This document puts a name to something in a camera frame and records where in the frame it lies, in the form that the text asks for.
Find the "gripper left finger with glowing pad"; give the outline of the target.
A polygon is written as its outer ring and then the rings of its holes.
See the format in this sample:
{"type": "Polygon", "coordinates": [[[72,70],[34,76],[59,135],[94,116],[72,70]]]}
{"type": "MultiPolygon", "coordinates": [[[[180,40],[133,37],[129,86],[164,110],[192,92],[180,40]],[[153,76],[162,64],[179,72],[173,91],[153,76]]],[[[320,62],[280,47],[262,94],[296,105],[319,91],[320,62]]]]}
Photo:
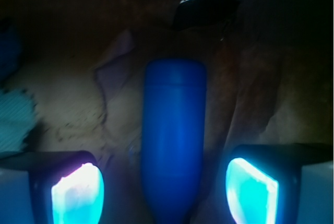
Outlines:
{"type": "Polygon", "coordinates": [[[1,223],[99,223],[103,205],[90,152],[1,152],[1,223]]]}

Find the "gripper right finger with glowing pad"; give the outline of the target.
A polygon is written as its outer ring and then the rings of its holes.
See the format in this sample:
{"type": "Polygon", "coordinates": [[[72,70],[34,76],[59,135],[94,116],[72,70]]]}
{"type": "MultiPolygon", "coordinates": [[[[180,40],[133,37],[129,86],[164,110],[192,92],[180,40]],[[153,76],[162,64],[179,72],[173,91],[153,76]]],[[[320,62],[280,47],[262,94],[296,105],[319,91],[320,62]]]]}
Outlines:
{"type": "Polygon", "coordinates": [[[333,146],[239,145],[225,192],[235,223],[333,223],[333,146]]]}

